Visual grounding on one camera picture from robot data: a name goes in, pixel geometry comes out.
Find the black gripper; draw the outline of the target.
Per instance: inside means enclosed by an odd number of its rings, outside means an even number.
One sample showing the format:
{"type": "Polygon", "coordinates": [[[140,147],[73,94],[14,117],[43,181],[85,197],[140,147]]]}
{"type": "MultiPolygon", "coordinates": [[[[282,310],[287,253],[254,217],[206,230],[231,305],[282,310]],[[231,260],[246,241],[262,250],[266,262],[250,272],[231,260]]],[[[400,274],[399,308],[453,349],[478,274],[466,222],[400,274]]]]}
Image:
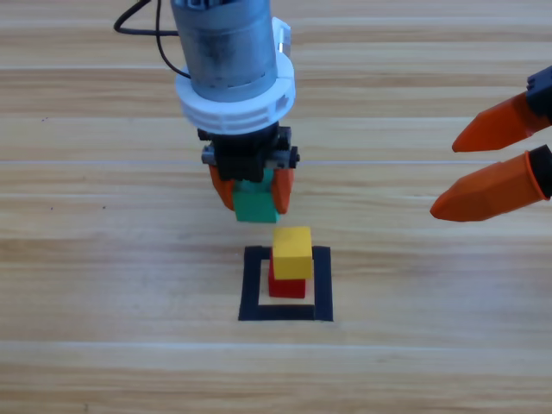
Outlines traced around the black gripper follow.
{"type": "MultiPolygon", "coordinates": [[[[551,86],[552,66],[527,78],[527,92],[551,86]]],[[[481,111],[457,136],[454,152],[500,150],[551,125],[524,93],[481,111]]],[[[480,222],[551,198],[551,150],[543,145],[458,179],[430,208],[433,217],[480,222]]]]}
{"type": "Polygon", "coordinates": [[[212,184],[225,207],[234,211],[236,180],[261,182],[266,168],[273,171],[273,202],[279,214],[286,214],[294,183],[294,169],[300,161],[291,143],[292,129],[274,123],[264,129],[240,135],[218,135],[198,130],[200,141],[208,141],[202,162],[210,166],[212,184]]]}

